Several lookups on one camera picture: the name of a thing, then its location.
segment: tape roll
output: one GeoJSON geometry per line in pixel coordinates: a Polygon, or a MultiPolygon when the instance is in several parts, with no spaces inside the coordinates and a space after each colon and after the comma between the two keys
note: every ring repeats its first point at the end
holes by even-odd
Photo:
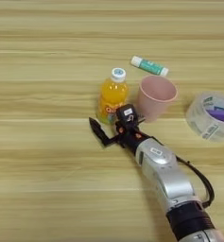
{"type": "Polygon", "coordinates": [[[224,96],[210,93],[197,96],[186,113],[186,120],[203,139],[224,141],[224,96]]]}

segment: wooden table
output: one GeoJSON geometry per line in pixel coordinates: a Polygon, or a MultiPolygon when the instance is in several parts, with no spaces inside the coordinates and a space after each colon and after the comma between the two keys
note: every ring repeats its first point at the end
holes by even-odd
{"type": "Polygon", "coordinates": [[[224,233],[224,143],[184,119],[195,95],[224,94],[224,1],[0,0],[1,242],[175,241],[135,162],[102,149],[88,124],[113,67],[136,97],[147,73],[133,55],[170,69],[180,96],[141,129],[208,176],[224,233]]]}

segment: orange liquid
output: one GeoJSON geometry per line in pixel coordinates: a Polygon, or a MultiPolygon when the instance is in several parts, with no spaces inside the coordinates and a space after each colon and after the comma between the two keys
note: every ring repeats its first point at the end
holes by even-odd
{"type": "Polygon", "coordinates": [[[117,83],[108,78],[101,86],[97,118],[100,122],[113,125],[116,120],[115,111],[124,105],[129,93],[127,83],[117,83]]]}

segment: black cable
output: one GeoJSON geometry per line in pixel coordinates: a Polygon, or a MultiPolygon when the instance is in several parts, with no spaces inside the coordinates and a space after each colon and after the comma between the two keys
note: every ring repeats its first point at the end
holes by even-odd
{"type": "Polygon", "coordinates": [[[208,192],[208,196],[209,196],[208,200],[202,202],[202,206],[203,206],[203,208],[209,207],[212,204],[213,200],[215,199],[215,191],[214,191],[213,186],[209,182],[209,180],[198,169],[196,169],[193,165],[191,165],[191,163],[189,161],[186,162],[184,159],[182,159],[179,156],[176,156],[176,158],[177,158],[178,162],[188,166],[201,179],[201,181],[203,182],[203,184],[208,192]]]}

